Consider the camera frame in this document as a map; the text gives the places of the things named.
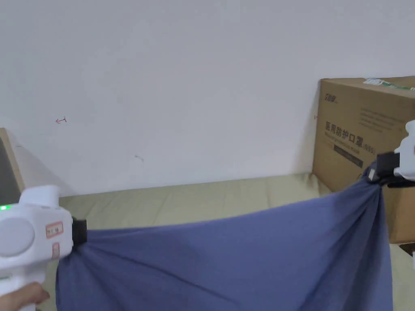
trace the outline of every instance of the beige bed sheet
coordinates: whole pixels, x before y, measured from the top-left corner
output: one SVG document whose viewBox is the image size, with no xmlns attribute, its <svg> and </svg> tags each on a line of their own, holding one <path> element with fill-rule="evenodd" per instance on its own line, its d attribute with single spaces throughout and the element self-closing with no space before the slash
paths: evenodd
<svg viewBox="0 0 415 311">
<path fill-rule="evenodd" d="M 312 174 L 255 178 L 196 185 L 65 197 L 60 205 L 89 229 L 146 227 L 218 219 L 312 199 L 330 191 Z M 395 310 L 415 305 L 415 271 L 412 259 L 392 245 Z M 45 288 L 51 300 L 40 306 L 54 311 L 57 263 L 48 266 Z"/>
</svg>

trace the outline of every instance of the label sticker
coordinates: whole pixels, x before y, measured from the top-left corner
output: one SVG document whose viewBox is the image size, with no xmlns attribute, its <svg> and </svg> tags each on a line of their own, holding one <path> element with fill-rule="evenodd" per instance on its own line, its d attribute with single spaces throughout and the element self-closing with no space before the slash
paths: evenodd
<svg viewBox="0 0 415 311">
<path fill-rule="evenodd" d="M 46 238 L 50 239 L 63 233 L 63 223 L 61 221 L 46 226 Z"/>
<path fill-rule="evenodd" d="M 53 245 L 52 245 L 52 259 L 59 258 L 60 254 L 61 254 L 61 249 L 59 247 L 59 243 L 53 243 Z"/>
</svg>

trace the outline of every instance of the blue fabric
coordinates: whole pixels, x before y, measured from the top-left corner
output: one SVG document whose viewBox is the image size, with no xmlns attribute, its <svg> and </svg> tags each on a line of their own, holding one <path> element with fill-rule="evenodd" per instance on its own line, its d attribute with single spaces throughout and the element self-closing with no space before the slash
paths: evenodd
<svg viewBox="0 0 415 311">
<path fill-rule="evenodd" d="M 392 310 L 382 190 L 178 226 L 97 230 L 60 261 L 58 311 Z"/>
</svg>

